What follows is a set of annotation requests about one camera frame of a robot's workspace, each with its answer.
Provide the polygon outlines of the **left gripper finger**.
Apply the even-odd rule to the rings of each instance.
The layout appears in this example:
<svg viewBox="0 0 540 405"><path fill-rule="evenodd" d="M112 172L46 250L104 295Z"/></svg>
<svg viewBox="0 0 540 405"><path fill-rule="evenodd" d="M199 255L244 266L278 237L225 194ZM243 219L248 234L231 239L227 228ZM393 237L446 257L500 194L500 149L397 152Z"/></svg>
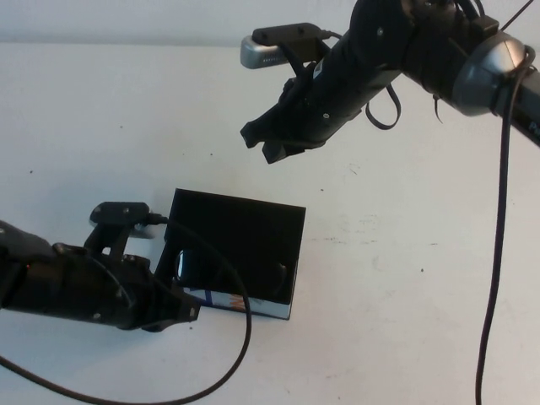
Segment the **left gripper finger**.
<svg viewBox="0 0 540 405"><path fill-rule="evenodd" d="M180 290L172 291L171 296L175 323L188 323L197 320L201 306L196 298Z"/></svg>
<svg viewBox="0 0 540 405"><path fill-rule="evenodd" d="M164 321L151 321L145 323L140 328L145 332L163 332L166 328L172 327L177 324L177 321L174 320L164 320Z"/></svg>

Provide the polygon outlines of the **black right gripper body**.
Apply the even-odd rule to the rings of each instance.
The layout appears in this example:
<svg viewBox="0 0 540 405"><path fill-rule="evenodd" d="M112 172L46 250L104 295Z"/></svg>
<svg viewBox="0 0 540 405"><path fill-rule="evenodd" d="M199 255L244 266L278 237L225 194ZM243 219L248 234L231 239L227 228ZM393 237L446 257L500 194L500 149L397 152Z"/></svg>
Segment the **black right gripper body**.
<svg viewBox="0 0 540 405"><path fill-rule="evenodd" d="M273 120L272 135L284 145L321 147L393 80L391 68L363 62L346 49L331 51L314 73Z"/></svg>

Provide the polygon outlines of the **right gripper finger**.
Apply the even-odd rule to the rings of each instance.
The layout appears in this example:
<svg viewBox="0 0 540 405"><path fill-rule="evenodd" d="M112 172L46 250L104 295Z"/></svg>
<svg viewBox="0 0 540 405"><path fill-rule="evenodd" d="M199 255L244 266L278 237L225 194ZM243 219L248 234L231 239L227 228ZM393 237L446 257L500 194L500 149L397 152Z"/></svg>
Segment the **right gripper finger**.
<svg viewBox="0 0 540 405"><path fill-rule="evenodd" d="M268 164L274 164L289 156L302 154L306 144L297 140L268 139L263 142L262 153Z"/></svg>
<svg viewBox="0 0 540 405"><path fill-rule="evenodd" d="M276 104L254 121L247 122L240 130L247 148L271 142L295 146L289 120L294 114L293 105Z"/></svg>

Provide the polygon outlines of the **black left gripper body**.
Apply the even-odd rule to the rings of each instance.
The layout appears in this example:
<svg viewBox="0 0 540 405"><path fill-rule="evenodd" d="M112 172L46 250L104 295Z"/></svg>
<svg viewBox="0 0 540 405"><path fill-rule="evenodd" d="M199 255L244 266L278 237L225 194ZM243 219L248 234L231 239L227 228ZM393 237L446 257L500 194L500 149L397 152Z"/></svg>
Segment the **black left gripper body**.
<svg viewBox="0 0 540 405"><path fill-rule="evenodd" d="M150 271L150 260L119 259L56 243L46 283L45 313L131 331L151 321L174 320L171 291Z"/></svg>

